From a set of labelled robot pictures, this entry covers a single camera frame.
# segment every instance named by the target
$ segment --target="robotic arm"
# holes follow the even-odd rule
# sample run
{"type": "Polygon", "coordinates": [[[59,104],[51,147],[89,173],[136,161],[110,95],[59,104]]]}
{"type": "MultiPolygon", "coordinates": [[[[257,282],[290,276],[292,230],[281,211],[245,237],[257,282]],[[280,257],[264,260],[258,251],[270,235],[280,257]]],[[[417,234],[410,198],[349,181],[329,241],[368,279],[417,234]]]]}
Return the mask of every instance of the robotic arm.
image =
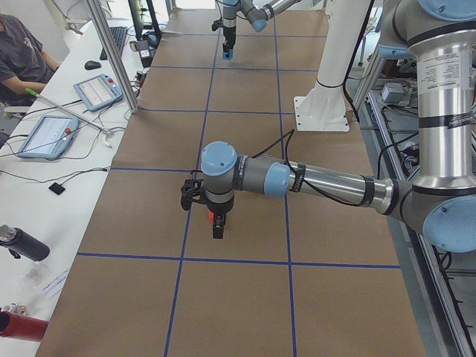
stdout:
{"type": "Polygon", "coordinates": [[[256,32],[266,28],[268,20],[282,13],[301,0],[272,0],[261,9],[257,9],[253,0],[223,0],[223,18],[213,22],[212,30],[223,28],[225,43],[223,44],[223,59],[233,58],[233,47],[237,39],[237,14],[241,12],[256,32]]]}
{"type": "Polygon", "coordinates": [[[404,222],[447,251],[476,249],[476,177],[472,173],[472,103],[476,42],[474,0],[385,0],[381,44],[417,58],[420,175],[377,180],[264,156],[237,155],[223,142],[202,152],[202,180],[186,180],[182,207],[206,204],[222,238],[235,190],[325,196],[404,222]]]}

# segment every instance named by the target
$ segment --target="green object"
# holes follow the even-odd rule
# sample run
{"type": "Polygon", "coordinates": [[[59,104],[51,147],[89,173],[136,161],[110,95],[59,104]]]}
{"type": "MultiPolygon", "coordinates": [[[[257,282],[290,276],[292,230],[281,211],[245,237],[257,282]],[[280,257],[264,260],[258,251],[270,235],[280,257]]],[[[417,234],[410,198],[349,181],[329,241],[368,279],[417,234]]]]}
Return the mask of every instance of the green object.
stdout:
{"type": "Polygon", "coordinates": [[[25,91],[26,91],[28,94],[33,95],[34,97],[36,97],[36,96],[38,95],[38,93],[36,93],[33,89],[26,88],[25,91]]]}

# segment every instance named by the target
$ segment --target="red object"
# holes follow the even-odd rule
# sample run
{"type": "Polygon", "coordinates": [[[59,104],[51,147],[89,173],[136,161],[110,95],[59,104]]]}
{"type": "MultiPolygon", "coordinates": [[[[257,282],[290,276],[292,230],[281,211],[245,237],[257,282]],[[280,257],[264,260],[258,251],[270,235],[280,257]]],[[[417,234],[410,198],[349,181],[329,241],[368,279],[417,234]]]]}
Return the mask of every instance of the red object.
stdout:
{"type": "Polygon", "coordinates": [[[48,327],[48,322],[30,316],[0,312],[0,336],[19,340],[40,342],[48,327]]]}

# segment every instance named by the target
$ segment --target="black water bottle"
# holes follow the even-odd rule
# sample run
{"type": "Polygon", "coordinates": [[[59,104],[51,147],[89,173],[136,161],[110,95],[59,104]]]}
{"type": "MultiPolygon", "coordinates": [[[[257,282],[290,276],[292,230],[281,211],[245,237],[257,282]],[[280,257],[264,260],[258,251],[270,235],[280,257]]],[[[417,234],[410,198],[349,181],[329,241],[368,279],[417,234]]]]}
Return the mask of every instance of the black water bottle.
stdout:
{"type": "Polygon", "coordinates": [[[47,245],[20,228],[7,225],[0,226],[0,245],[8,248],[15,258],[18,256],[14,253],[17,253],[35,262],[44,260],[50,254],[50,248],[47,245]]]}

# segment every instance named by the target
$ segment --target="metal pole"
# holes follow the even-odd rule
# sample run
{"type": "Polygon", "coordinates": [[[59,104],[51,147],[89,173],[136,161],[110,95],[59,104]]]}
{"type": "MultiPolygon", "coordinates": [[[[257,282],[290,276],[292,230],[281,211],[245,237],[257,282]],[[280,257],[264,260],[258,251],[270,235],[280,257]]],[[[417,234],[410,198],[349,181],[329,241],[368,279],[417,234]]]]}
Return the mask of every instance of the metal pole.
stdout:
{"type": "Polygon", "coordinates": [[[127,104],[131,110],[131,113],[135,113],[138,110],[137,98],[127,77],[126,69],[120,58],[118,49],[114,44],[114,40],[107,25],[106,17],[103,14],[100,2],[97,0],[86,0],[88,9],[91,12],[91,19],[96,27],[99,40],[107,53],[109,63],[111,63],[112,70],[116,76],[116,80],[119,82],[120,88],[126,97],[127,104]]]}

